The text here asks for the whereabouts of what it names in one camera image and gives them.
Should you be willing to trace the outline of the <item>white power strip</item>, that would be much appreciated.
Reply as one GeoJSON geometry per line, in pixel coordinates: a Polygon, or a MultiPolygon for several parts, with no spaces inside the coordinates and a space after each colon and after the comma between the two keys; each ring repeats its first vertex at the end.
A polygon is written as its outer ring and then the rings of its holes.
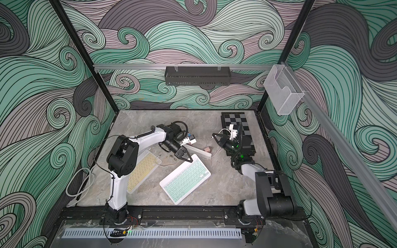
{"type": "Polygon", "coordinates": [[[204,158],[205,160],[210,160],[212,158],[212,154],[201,150],[199,148],[193,147],[191,145],[185,144],[184,145],[190,153],[196,154],[199,157],[204,158]]]}

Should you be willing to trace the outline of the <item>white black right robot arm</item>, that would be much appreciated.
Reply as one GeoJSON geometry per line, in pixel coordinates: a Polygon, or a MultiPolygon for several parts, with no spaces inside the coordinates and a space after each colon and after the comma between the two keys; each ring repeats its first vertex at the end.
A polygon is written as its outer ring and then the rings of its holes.
{"type": "Polygon", "coordinates": [[[251,138],[238,131],[234,139],[221,133],[213,133],[213,139],[231,157],[231,167],[255,183],[256,197],[241,200],[237,206],[240,219],[244,217],[289,218],[298,213],[298,207],[286,176],[266,169],[255,162],[250,155],[251,138]]]}

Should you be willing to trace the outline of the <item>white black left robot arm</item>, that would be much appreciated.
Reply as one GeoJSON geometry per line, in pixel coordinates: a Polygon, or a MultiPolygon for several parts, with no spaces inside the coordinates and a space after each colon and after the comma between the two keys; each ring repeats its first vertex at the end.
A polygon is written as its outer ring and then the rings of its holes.
{"type": "Polygon", "coordinates": [[[106,162],[110,171],[111,190],[106,201],[106,216],[115,224],[123,224],[128,216],[127,185],[130,174],[138,163],[138,156],[149,147],[165,145],[164,150],[184,162],[192,163],[193,159],[186,147],[180,144],[188,136],[188,126],[182,121],[169,125],[152,126],[151,130],[133,137],[117,137],[106,162]]]}

